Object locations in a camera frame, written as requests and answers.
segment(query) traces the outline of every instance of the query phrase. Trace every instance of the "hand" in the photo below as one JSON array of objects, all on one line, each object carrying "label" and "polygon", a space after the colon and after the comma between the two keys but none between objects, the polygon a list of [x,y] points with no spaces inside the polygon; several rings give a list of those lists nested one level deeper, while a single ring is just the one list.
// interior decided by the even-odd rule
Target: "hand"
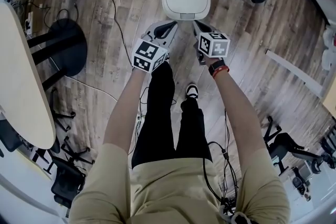
[{"label": "hand", "polygon": [[219,58],[209,58],[208,56],[204,55],[205,64],[207,67],[210,67],[213,63],[219,61]]}]

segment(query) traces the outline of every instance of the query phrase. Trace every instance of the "wristwatch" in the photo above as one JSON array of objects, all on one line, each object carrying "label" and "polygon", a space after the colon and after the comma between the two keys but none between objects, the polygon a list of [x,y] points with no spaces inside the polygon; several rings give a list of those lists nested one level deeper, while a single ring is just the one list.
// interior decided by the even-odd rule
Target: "wristwatch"
[{"label": "wristwatch", "polygon": [[229,68],[225,65],[224,60],[218,60],[209,66],[209,73],[212,77],[214,76],[215,71],[218,73],[219,70],[226,70],[229,72]]}]

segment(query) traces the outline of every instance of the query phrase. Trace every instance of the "white table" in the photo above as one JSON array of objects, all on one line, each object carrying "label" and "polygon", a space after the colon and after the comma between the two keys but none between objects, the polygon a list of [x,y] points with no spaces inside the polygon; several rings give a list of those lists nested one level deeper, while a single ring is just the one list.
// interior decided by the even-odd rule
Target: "white table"
[{"label": "white table", "polygon": [[297,75],[305,83],[305,85],[321,99],[322,104],[331,113],[331,115],[336,118],[336,59],[334,59],[334,64],[332,65],[323,85],[320,85],[301,69],[297,68],[284,58],[276,55],[274,52],[267,50],[266,55],[283,67],[287,68],[293,74]]},{"label": "white table", "polygon": [[56,137],[47,97],[25,34],[9,3],[0,2],[0,111],[29,143],[49,149]]}]

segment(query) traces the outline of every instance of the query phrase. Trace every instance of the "table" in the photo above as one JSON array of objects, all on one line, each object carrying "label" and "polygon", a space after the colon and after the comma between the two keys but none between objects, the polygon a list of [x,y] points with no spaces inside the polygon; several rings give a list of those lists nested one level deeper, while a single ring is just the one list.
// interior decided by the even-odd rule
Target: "table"
[{"label": "table", "polygon": [[[51,148],[56,137],[45,90],[86,64],[85,36],[76,22],[64,20],[27,41],[14,9],[0,2],[0,112],[20,136],[42,149]],[[42,42],[46,47],[32,54],[29,48]],[[56,73],[42,83],[35,65],[51,57]]]},{"label": "table", "polygon": [[321,99],[322,104],[336,118],[336,59],[323,83],[320,85],[317,81],[297,68],[289,61],[276,55],[274,52],[267,50],[266,55],[287,68],[293,74],[297,75],[317,97]]}]

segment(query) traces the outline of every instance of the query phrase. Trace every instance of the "wooden floor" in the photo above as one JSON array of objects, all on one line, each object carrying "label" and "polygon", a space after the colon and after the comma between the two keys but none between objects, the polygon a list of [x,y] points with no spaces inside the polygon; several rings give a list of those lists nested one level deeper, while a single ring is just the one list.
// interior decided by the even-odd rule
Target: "wooden floor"
[{"label": "wooden floor", "polygon": [[[78,23],[88,42],[86,67],[76,78],[118,98],[131,74],[131,67],[113,20],[111,0],[47,0],[46,5],[52,7],[47,15],[47,23],[56,20],[61,8],[68,8],[72,18],[75,18],[75,2],[79,8]],[[135,39],[153,22],[167,18],[161,0],[115,2],[117,19],[129,52]],[[326,72],[321,68],[321,56],[325,25],[312,1],[267,0],[255,5],[250,0],[212,0],[210,13],[205,20],[231,38],[226,60],[230,74],[255,107],[263,132],[267,127],[267,115],[272,115],[298,144],[309,147],[312,152],[316,151],[319,138],[332,122],[330,114],[302,81],[265,55],[266,50],[270,49],[318,82],[323,82]],[[171,45],[171,66],[176,86],[174,98],[177,100],[171,114],[175,143],[180,128],[180,104],[184,90],[190,81],[194,81],[200,90],[199,105],[205,115],[207,139],[224,145],[224,106],[212,77],[204,67],[198,65],[192,47],[194,43],[192,24],[179,22]],[[42,77],[50,74],[47,62],[41,64],[39,70]],[[77,149],[90,147],[91,155],[95,158],[115,101],[68,78],[59,81],[57,88],[61,111],[74,110],[77,113],[76,118],[69,122],[72,129],[68,134],[72,144]],[[60,131],[58,136],[62,139],[65,133]],[[223,177],[220,150],[215,146],[211,150],[218,174]],[[229,156],[240,179],[237,148],[232,135]],[[285,164],[292,166],[298,163],[298,159],[288,154]]]}]

